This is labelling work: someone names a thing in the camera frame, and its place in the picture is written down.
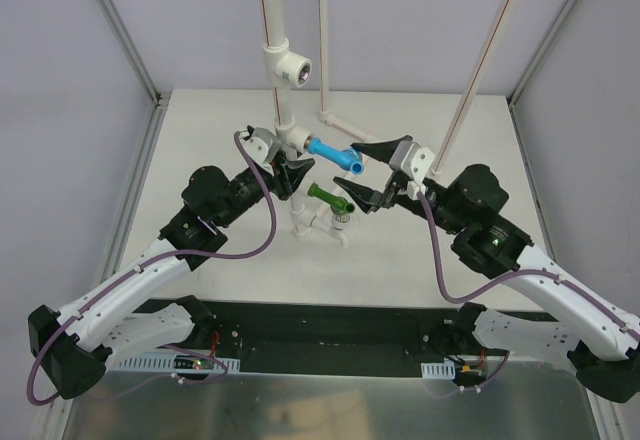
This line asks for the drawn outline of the blue plastic faucet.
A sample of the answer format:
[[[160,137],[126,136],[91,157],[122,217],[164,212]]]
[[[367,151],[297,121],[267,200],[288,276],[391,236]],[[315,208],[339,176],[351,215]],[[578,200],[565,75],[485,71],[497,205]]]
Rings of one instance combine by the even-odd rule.
[[[360,175],[364,172],[362,156],[353,148],[337,150],[325,144],[319,138],[313,137],[306,149],[311,155],[323,157],[351,174]]]

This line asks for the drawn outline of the white pipe assembly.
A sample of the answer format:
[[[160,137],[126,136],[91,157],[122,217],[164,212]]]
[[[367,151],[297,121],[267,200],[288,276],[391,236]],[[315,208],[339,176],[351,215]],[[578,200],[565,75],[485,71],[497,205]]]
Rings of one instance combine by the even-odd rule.
[[[438,151],[433,152],[435,159],[425,178],[434,178],[441,173],[516,3],[517,0],[501,1],[446,135]],[[286,156],[294,158],[304,153],[309,153],[306,147],[309,141],[316,137],[311,131],[296,124],[291,106],[291,90],[300,88],[307,83],[312,72],[312,62],[290,48],[290,42],[286,36],[284,1],[260,0],[260,9],[264,30],[263,55],[266,73],[273,91],[275,135],[281,141],[281,146],[284,148]],[[320,107],[318,118],[324,124],[343,132],[353,139],[369,140],[371,138],[369,135],[356,130],[355,127],[348,123],[342,122],[330,110],[329,0],[318,0],[318,22],[320,42]]]

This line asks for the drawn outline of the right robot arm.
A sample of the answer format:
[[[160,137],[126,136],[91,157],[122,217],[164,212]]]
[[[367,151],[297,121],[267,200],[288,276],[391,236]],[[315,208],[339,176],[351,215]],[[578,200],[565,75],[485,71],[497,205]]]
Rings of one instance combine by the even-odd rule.
[[[587,390],[619,404],[638,394],[638,316],[605,301],[501,216],[509,195],[487,165],[472,164],[443,186],[427,176],[429,150],[409,135],[356,142],[349,150],[391,170],[382,191],[334,180],[364,213],[400,206],[427,221],[437,288],[459,308],[450,329],[457,352],[469,355],[481,347],[517,352],[573,373]],[[459,261],[487,283],[463,296],[449,293],[439,230],[452,236]],[[476,303],[501,285],[534,302],[552,321],[513,318]]]

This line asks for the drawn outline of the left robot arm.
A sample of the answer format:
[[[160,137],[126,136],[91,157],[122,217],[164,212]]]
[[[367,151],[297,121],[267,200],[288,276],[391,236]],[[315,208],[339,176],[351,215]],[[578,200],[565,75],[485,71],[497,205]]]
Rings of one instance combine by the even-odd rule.
[[[134,312],[161,288],[209,259],[245,260],[270,247],[278,224],[274,202],[292,197],[315,162],[289,160],[282,153],[266,162],[257,162],[250,154],[243,158],[247,167],[233,179],[216,166],[196,169],[182,192],[182,208],[128,266],[59,309],[41,305],[30,313],[34,357],[26,384],[30,404],[47,403],[34,391],[40,371],[55,388],[52,400],[73,399],[124,359],[155,347],[183,342],[199,349],[209,342],[213,316],[194,296],[175,300],[156,313]],[[260,201],[266,202],[270,215],[266,239],[244,253],[222,252],[228,240],[225,229]]]

